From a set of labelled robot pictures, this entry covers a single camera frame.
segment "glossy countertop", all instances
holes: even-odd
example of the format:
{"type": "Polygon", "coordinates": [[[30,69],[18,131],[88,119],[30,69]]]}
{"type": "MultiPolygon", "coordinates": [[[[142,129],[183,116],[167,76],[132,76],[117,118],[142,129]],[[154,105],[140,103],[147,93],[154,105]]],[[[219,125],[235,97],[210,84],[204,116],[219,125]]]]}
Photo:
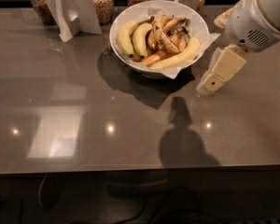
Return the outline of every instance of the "glossy countertop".
{"type": "MultiPolygon", "coordinates": [[[[211,33],[224,10],[203,8],[211,33]]],[[[151,79],[102,29],[63,43],[31,8],[0,8],[0,174],[280,165],[280,43],[201,96],[224,36],[176,79],[151,79]]]]}

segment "white bowl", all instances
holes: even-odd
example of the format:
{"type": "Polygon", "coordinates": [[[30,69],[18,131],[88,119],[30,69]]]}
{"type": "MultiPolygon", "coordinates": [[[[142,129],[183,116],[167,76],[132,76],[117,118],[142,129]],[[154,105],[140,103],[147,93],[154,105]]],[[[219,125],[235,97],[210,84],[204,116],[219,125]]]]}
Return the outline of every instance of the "white bowl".
{"type": "MultiPolygon", "coordinates": [[[[117,56],[126,64],[128,64],[132,69],[142,73],[146,77],[150,78],[164,78],[171,77],[168,75],[168,70],[165,69],[160,71],[151,71],[143,63],[135,63],[129,57],[125,56],[119,49],[117,36],[120,27],[127,21],[130,20],[143,20],[150,18],[151,16],[156,16],[158,14],[174,15],[175,17],[186,17],[190,19],[189,30],[195,36],[196,34],[209,34],[208,27],[204,19],[195,10],[185,5],[177,2],[167,1],[167,0],[151,0],[136,4],[134,6],[128,7],[123,10],[114,20],[110,29],[110,44],[117,56]]],[[[178,72],[184,68],[197,62],[203,55],[200,52],[198,56],[190,63],[184,65],[183,67],[178,67],[177,70],[171,70],[173,73],[172,77],[176,77],[178,72]]]]}

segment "bowl rim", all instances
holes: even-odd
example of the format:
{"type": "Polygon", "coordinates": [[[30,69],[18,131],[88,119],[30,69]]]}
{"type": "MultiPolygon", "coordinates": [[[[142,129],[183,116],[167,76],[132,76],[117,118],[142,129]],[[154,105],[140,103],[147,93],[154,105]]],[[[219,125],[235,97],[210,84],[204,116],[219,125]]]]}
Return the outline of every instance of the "bowl rim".
{"type": "MultiPolygon", "coordinates": [[[[126,59],[124,59],[122,56],[123,54],[120,54],[120,52],[117,50],[117,46],[116,44],[116,38],[113,37],[112,35],[115,33],[115,31],[118,31],[118,20],[120,19],[120,16],[123,16],[123,14],[125,12],[127,12],[128,10],[130,9],[133,9],[135,7],[144,7],[145,5],[147,4],[175,4],[175,5],[178,5],[179,7],[183,7],[183,8],[186,8],[186,9],[189,9],[191,10],[191,15],[195,15],[195,16],[198,16],[199,19],[203,22],[203,25],[204,25],[204,28],[205,28],[205,32],[207,34],[209,34],[209,29],[208,29],[208,26],[205,22],[205,20],[203,19],[203,17],[193,8],[189,7],[189,6],[186,6],[184,4],[181,4],[181,3],[178,3],[178,2],[174,2],[174,1],[170,1],[170,0],[149,0],[149,1],[145,1],[145,2],[142,2],[142,3],[138,3],[138,4],[135,4],[135,5],[132,5],[130,7],[127,7],[125,8],[124,10],[122,10],[120,12],[120,14],[118,14],[118,16],[113,20],[112,22],[112,25],[111,25],[111,28],[110,28],[110,32],[109,32],[109,42],[110,42],[110,45],[112,47],[112,50],[116,53],[116,55],[124,62],[126,63],[127,65],[129,65],[132,69],[140,72],[140,73],[143,73],[143,74],[146,74],[147,76],[149,76],[149,74],[153,75],[153,76],[157,76],[157,75],[160,75],[162,77],[165,77],[165,75],[163,75],[161,73],[161,71],[163,70],[160,70],[160,71],[150,71],[149,69],[143,69],[139,66],[135,66],[133,63],[129,63],[126,59]]],[[[191,66],[193,63],[197,62],[201,57],[203,56],[203,53],[198,55],[191,63],[188,63],[186,65],[184,65],[183,67],[181,67],[181,70],[182,69],[185,69],[189,66],[191,66]]]]}

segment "dark floor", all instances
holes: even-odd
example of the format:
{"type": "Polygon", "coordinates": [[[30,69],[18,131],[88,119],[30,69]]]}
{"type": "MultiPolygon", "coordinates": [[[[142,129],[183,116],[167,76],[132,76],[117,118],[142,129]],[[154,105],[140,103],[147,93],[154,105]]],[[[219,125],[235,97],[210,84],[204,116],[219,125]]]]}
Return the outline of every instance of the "dark floor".
{"type": "Polygon", "coordinates": [[[0,175],[0,197],[4,224],[280,224],[280,170],[0,175]]]}

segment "table top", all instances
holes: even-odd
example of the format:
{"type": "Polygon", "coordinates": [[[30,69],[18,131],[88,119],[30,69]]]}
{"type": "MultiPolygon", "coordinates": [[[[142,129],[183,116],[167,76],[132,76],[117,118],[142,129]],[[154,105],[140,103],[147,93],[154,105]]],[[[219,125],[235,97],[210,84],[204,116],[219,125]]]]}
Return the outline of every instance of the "table top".
{"type": "MultiPolygon", "coordinates": [[[[203,8],[211,33],[222,11],[203,8]]],[[[63,43],[31,8],[0,9],[0,174],[280,165],[280,43],[201,96],[223,35],[176,79],[150,79],[102,29],[63,43]]]]}

